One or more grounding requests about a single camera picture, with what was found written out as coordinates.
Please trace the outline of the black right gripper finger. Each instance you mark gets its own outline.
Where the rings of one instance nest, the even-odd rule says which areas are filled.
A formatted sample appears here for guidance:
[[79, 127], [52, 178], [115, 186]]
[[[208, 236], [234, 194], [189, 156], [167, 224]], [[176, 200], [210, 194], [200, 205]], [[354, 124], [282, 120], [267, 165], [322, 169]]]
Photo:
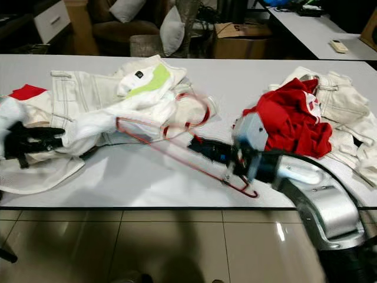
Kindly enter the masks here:
[[233, 152], [232, 144], [200, 136], [192, 137], [190, 148], [200, 154], [231, 154]]
[[210, 159], [213, 162], [218, 162], [224, 165], [229, 165], [233, 162], [233, 151], [231, 149], [194, 149], [197, 153]]

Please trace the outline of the red wire hanger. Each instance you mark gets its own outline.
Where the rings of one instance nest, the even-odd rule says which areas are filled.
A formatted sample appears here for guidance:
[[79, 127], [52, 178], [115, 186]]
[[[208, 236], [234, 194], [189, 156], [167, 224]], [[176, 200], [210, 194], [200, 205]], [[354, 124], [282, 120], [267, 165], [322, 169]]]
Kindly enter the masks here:
[[238, 179], [243, 182], [242, 185], [232, 183], [234, 175], [231, 165], [229, 165], [221, 175], [215, 175], [215, 173], [211, 173], [207, 170], [207, 166], [192, 162], [191, 159], [189, 159], [189, 157], [199, 157], [208, 160], [206, 156], [202, 156], [202, 154], [198, 154], [189, 149], [187, 144], [179, 143], [178, 137], [182, 134], [188, 134], [191, 138], [196, 138], [200, 143], [204, 143], [206, 139], [199, 137], [193, 130], [196, 129], [196, 127], [207, 124], [210, 118], [216, 115], [217, 106], [212, 98], [196, 93], [180, 93], [177, 95], [175, 102], [179, 103], [183, 100], [196, 103], [197, 107], [203, 111], [203, 116], [200, 120], [194, 121], [189, 119], [184, 122], [175, 122], [172, 121], [172, 119], [168, 119], [164, 123], [158, 124], [155, 121], [134, 116], [118, 116], [115, 120], [117, 130], [155, 149], [159, 153], [170, 157], [173, 161], [189, 167], [196, 172], [200, 172], [213, 180], [217, 180], [225, 186], [232, 187], [235, 191], [251, 199], [258, 198], [258, 192], [251, 189], [252, 185], [247, 178], [238, 177]]

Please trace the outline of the white mesh cloth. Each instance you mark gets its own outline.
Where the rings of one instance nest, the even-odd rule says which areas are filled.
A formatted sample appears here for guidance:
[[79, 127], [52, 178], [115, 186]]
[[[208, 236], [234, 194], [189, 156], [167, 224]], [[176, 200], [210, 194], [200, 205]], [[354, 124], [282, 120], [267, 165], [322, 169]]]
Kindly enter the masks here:
[[78, 156], [65, 153], [33, 153], [27, 155], [29, 167], [21, 168], [18, 159], [0, 160], [0, 189], [17, 195], [44, 192], [59, 185], [85, 164]]

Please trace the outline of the red garment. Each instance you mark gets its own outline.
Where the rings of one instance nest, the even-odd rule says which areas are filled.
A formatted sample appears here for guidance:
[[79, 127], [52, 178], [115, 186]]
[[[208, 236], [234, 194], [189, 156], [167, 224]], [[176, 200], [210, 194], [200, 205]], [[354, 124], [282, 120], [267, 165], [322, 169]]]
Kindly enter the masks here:
[[38, 95], [43, 94], [46, 91], [48, 90], [42, 87], [24, 84], [24, 86], [22, 86], [21, 88], [12, 91], [9, 97], [19, 101], [25, 101], [33, 97], [37, 97]]

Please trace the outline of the red shirt with white print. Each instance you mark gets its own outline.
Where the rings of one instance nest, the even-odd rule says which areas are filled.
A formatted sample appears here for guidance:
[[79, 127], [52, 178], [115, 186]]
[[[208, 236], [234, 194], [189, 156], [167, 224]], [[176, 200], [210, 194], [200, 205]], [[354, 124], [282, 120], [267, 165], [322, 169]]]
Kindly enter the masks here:
[[294, 78], [259, 98], [243, 116], [259, 114], [267, 131], [266, 150], [322, 158], [332, 150], [332, 126], [322, 121], [320, 101], [313, 94], [319, 79]]

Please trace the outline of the brown cardboard box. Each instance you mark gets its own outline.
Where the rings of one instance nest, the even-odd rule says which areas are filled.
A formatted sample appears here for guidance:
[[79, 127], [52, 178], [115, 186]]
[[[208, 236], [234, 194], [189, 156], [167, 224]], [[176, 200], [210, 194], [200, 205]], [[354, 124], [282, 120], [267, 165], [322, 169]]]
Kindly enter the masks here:
[[272, 30], [263, 24], [234, 24], [219, 22], [214, 25], [212, 48], [215, 59], [264, 59]]

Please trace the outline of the white drawer unit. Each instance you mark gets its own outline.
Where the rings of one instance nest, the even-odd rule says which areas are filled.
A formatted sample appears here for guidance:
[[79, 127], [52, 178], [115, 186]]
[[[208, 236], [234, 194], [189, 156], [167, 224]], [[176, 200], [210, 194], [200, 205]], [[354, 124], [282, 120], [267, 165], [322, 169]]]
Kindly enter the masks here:
[[42, 0], [34, 7], [34, 25], [44, 44], [49, 44], [71, 20], [64, 0]]

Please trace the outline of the black table leg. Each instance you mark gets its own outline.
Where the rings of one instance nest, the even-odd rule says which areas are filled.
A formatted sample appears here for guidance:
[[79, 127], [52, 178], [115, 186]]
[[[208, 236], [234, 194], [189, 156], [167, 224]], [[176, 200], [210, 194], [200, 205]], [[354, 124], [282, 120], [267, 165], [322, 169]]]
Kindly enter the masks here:
[[17, 256], [12, 251], [6, 249], [0, 249], [0, 258], [8, 262], [16, 262]]

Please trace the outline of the grey pillow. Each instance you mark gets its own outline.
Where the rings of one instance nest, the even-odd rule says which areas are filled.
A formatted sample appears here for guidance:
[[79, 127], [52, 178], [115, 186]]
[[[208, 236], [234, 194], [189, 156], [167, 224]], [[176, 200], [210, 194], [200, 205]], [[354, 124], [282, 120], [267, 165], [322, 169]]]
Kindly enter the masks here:
[[170, 56], [180, 49], [185, 37], [185, 21], [181, 18], [180, 11], [173, 6], [160, 27], [160, 40], [164, 56]]

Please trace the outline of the white pillow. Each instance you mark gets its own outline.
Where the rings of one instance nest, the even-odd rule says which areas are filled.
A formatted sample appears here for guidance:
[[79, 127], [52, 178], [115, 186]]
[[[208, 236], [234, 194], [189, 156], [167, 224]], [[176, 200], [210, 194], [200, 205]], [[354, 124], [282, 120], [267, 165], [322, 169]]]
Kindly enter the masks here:
[[147, 0], [116, 0], [108, 9], [119, 22], [130, 22], [141, 11]]

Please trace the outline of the white remote control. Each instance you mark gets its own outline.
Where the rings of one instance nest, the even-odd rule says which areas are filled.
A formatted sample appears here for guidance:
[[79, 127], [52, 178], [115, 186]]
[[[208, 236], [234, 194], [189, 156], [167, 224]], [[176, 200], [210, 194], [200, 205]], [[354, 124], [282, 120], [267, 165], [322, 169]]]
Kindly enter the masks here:
[[336, 51], [336, 53], [347, 54], [349, 52], [348, 47], [342, 41], [331, 40], [329, 41], [329, 45], [332, 49], [334, 49], [334, 51]]

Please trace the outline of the black desktop device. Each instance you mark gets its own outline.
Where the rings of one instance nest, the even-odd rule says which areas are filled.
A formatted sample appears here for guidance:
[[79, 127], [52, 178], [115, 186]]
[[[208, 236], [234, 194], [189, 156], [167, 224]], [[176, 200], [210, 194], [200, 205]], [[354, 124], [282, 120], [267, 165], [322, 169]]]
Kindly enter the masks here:
[[301, 17], [321, 17], [324, 14], [324, 10], [321, 7], [314, 5], [302, 5], [295, 11]]

